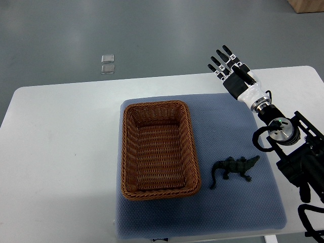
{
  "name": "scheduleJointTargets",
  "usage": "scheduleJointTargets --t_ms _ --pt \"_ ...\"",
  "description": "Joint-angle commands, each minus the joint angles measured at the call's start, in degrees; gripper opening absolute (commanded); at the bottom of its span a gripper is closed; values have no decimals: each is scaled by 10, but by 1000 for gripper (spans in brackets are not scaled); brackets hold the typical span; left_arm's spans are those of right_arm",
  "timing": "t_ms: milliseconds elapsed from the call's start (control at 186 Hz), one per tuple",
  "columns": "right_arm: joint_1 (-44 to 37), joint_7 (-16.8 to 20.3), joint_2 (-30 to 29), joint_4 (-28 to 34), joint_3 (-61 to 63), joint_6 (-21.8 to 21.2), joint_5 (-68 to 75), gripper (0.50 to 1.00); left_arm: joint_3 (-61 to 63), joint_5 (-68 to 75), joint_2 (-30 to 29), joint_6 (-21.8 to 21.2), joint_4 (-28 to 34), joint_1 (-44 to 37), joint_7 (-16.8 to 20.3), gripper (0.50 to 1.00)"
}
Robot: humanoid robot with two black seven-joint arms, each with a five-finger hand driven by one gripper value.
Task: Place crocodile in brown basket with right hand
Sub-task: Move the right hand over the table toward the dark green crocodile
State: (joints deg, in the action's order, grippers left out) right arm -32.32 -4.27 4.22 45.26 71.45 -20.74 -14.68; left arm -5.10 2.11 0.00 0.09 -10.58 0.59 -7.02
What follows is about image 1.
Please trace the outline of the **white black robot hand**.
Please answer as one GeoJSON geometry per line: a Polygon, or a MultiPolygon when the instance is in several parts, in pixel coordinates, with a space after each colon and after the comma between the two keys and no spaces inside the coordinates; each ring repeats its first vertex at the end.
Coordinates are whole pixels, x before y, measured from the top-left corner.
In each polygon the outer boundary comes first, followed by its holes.
{"type": "Polygon", "coordinates": [[[211,56],[214,64],[208,64],[208,68],[222,82],[228,93],[255,113],[271,105],[271,92],[262,91],[260,80],[250,68],[226,45],[222,48],[223,51],[216,50],[220,60],[211,56]]]}

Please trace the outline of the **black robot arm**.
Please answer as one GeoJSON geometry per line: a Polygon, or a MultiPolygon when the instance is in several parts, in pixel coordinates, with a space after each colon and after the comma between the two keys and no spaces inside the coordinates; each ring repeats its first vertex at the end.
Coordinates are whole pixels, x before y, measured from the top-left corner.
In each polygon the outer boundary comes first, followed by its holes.
{"type": "Polygon", "coordinates": [[[269,98],[257,100],[252,111],[266,124],[254,132],[253,145],[278,155],[276,166],[299,188],[302,202],[310,202],[311,188],[323,201],[323,134],[298,111],[285,117],[269,98]]]}

